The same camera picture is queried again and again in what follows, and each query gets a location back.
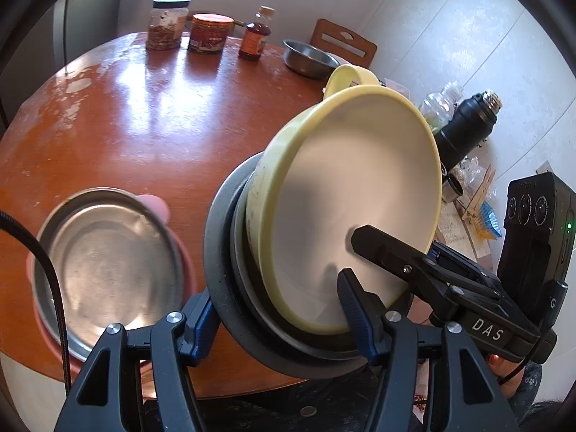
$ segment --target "round table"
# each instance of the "round table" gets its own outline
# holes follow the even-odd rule
[[[237,56],[146,51],[146,34],[108,42],[60,70],[30,97],[0,141],[0,209],[37,234],[63,199],[94,186],[162,197],[169,226],[205,287],[202,239],[220,184],[262,151],[292,117],[322,99],[323,82],[301,77],[266,47],[258,62]],[[25,275],[27,250],[0,233],[0,351],[62,379],[42,340]],[[221,326],[212,351],[190,369],[199,397],[238,395],[298,382],[250,357]],[[142,379],[153,396],[152,373]]]

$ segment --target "dark jar lid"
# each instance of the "dark jar lid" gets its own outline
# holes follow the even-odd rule
[[[190,0],[154,0],[153,8],[188,8]]]

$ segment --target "yellow handle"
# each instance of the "yellow handle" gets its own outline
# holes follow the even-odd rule
[[[356,65],[340,65],[334,70],[324,90],[324,99],[350,86],[352,81],[359,85],[380,85],[380,81],[372,71]]]

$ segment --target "jar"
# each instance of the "jar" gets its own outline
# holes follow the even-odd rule
[[[154,0],[146,48],[168,50],[180,46],[190,0]]]
[[[226,44],[234,19],[219,14],[195,14],[192,17],[189,51],[220,53]]]

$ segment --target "tabletop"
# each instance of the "tabletop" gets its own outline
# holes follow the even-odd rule
[[[258,62],[237,57],[146,51],[146,34],[110,41],[69,63],[18,111],[0,141],[0,209],[37,234],[67,196],[94,186],[162,197],[169,226],[205,287],[202,238],[220,184],[262,151],[292,117],[322,99],[323,82],[301,77],[267,46]],[[0,351],[62,379],[42,340],[25,276],[27,250],[0,233]],[[190,369],[198,397],[238,395],[293,384],[250,357],[221,326],[212,351]],[[143,377],[153,396],[152,373]]]

